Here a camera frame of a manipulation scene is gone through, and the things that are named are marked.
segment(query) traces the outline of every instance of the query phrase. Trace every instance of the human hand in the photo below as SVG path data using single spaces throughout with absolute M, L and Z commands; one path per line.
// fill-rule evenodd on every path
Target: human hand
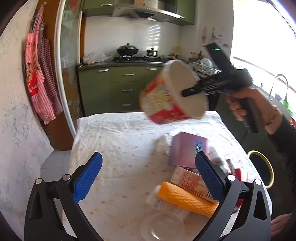
M 292 213 L 276 217 L 271 221 L 271 237 L 278 235 L 290 219 Z
M 274 117 L 277 112 L 276 108 L 268 101 L 267 97 L 259 89 L 243 88 L 238 92 L 234 92 L 232 97 L 227 97 L 226 101 L 229 104 L 229 108 L 232 110 L 233 115 L 238 121 L 244 120 L 247 114 L 246 110 L 242 109 L 237 99 L 252 98 L 261 113 L 263 125 L 269 125 L 271 121 L 273 125 L 267 128 L 266 131 L 269 134 L 273 134 L 279 128 L 281 124 L 281 115 L 278 115 L 276 122 L 274 123 Z

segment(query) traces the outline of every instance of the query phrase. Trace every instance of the red checkered apron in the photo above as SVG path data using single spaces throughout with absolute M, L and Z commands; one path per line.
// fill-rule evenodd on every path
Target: red checkered apron
M 47 96 L 47 92 L 44 87 L 44 76 L 38 61 L 38 35 L 39 27 L 42 23 L 43 6 L 39 9 L 36 24 L 32 33 L 27 35 L 27 43 L 25 50 L 25 64 L 26 64 L 26 81 L 29 90 L 29 94 L 32 98 L 32 103 L 35 111 L 40 118 L 44 121 L 44 124 L 48 124 L 50 121 L 56 118 L 52 102 Z

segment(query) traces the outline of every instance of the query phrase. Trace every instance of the stove burner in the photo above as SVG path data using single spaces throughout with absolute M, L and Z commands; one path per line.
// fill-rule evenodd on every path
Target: stove burner
M 119 56 L 114 58 L 115 62 L 163 62 L 160 57 L 155 56 L 144 56 L 144 57 L 136 57 L 136 56 Z

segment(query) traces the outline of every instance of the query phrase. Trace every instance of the silver bolt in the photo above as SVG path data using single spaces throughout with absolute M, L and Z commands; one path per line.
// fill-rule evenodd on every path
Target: silver bolt
M 36 184 L 40 184 L 40 183 L 42 183 L 42 178 L 38 178 L 38 179 L 36 179 L 35 183 L 36 183 Z
M 230 180 L 230 181 L 235 181 L 235 176 L 234 175 L 228 175 L 227 178 Z
M 69 174 L 66 174 L 63 176 L 64 181 L 68 181 L 68 180 L 70 180 L 70 178 L 71 178 L 71 176 Z
M 255 183 L 256 183 L 257 185 L 261 185 L 261 184 L 262 184 L 262 182 L 261 182 L 259 179 L 256 179 L 256 180 L 255 180 Z

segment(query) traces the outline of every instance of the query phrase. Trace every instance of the tablecloth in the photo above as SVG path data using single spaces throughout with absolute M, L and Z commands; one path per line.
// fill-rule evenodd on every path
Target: tablecloth
M 168 132 L 184 131 L 208 138 L 224 158 L 230 158 L 234 168 L 248 171 L 248 182 L 260 178 L 245 151 L 223 124 L 217 112 L 207 112 L 200 120 L 185 120 L 157 125 L 144 113 L 97 114 L 78 119 L 69 173 L 85 164 L 98 151 L 103 167 L 85 200 L 79 205 L 98 234 L 105 241 L 141 240 L 139 224 L 156 210 L 145 203 L 156 185 L 170 179 L 174 167 L 168 166 L 168 156 L 157 151 L 158 139 Z M 269 208 L 270 197 L 266 191 Z M 231 216 L 223 234 L 230 231 L 237 213 Z M 185 220 L 184 241 L 193 240 L 208 217 L 191 213 Z M 63 224 L 74 235 L 67 217 Z

